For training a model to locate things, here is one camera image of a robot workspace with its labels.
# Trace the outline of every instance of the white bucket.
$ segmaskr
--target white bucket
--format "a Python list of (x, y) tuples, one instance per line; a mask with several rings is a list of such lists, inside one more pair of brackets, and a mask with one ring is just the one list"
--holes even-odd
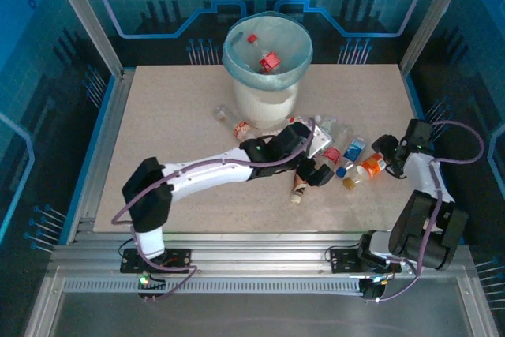
[(237, 107), (259, 129), (268, 129), (291, 115), (297, 101), (298, 82), (282, 91), (261, 91), (234, 79)]

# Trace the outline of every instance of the beige tabletop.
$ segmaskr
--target beige tabletop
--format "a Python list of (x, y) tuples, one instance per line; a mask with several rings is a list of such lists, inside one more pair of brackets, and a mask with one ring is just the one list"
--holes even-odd
[[(140, 162), (183, 163), (238, 146), (212, 117), (226, 104), (236, 110), (223, 66), (138, 66), (94, 230), (124, 231), (110, 220), (124, 206), (121, 188)], [(331, 114), (369, 145), (389, 133), (400, 138), (413, 117), (396, 65), (312, 65), (301, 83), (295, 114)], [(172, 204), (163, 229), (184, 232), (299, 232), (388, 230), (412, 189), (386, 173), (345, 189), (333, 178), (290, 203), (293, 172), (194, 193)]]

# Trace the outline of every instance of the yellow cap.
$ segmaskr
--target yellow cap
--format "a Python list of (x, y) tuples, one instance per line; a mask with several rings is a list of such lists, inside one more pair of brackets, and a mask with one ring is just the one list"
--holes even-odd
[(351, 178), (345, 178), (342, 183), (344, 187), (346, 187), (347, 189), (353, 189), (354, 187), (356, 187), (356, 183), (354, 183)]

